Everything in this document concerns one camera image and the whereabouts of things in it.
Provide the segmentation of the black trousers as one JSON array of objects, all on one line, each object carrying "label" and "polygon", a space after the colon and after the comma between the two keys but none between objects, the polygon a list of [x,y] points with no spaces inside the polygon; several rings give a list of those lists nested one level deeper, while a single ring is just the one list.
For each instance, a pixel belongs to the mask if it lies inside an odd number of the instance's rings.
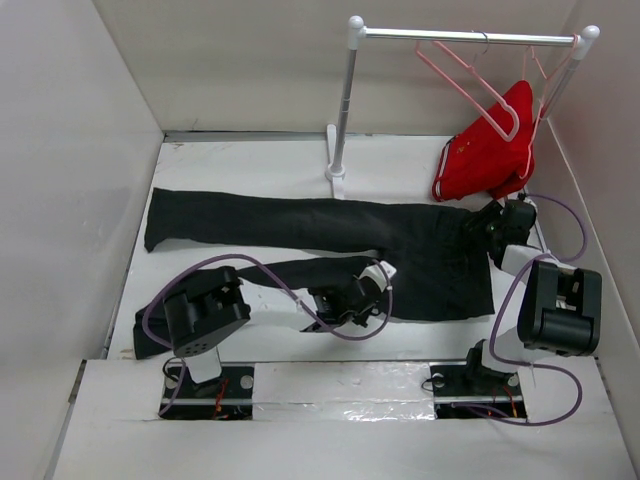
[{"label": "black trousers", "polygon": [[393,298],[381,308],[409,322],[460,321],[494,312],[486,250],[463,230],[472,212],[426,204],[272,199],[154,189],[144,247],[165,240],[324,251],[274,263],[291,289],[344,286],[370,265],[392,265]]}]

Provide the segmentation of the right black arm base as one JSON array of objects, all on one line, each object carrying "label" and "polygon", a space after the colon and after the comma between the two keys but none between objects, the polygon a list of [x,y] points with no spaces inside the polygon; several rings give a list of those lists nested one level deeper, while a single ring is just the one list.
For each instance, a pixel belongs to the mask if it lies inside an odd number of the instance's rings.
[{"label": "right black arm base", "polygon": [[472,347],[463,362],[435,362],[421,389],[433,395],[437,419],[527,418],[515,372],[490,370],[482,364],[485,340]]}]

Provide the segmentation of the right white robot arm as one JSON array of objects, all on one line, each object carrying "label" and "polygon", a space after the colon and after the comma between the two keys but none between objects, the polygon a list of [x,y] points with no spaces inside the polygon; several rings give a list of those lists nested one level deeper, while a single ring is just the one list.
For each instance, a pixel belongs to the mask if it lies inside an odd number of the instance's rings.
[{"label": "right white robot arm", "polygon": [[473,393],[547,357],[589,356],[599,344],[601,274],[529,245],[536,219],[532,202],[511,199],[490,202],[464,226],[494,265],[514,277],[489,338],[467,354],[462,381]]}]

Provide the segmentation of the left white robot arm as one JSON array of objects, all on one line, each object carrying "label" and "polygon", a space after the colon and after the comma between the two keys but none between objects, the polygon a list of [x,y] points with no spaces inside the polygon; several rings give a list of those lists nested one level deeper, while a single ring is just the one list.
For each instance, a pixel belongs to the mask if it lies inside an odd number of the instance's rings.
[{"label": "left white robot arm", "polygon": [[174,355],[184,360],[188,384],[201,396],[222,387],[218,345],[249,325],[292,327],[330,333],[365,327],[381,312],[396,268],[382,261],[366,267],[344,286],[294,290],[261,286],[232,267],[197,271],[172,287],[162,301]]}]

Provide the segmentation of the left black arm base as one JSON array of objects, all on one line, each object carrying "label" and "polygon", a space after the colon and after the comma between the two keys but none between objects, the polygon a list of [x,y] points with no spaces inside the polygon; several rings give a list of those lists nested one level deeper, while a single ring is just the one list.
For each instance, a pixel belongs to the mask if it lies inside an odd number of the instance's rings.
[{"label": "left black arm base", "polygon": [[167,363],[163,374],[160,418],[179,421],[253,419],[254,364],[223,364],[220,376],[201,384],[195,383],[188,371],[178,384],[181,366],[176,361]]}]

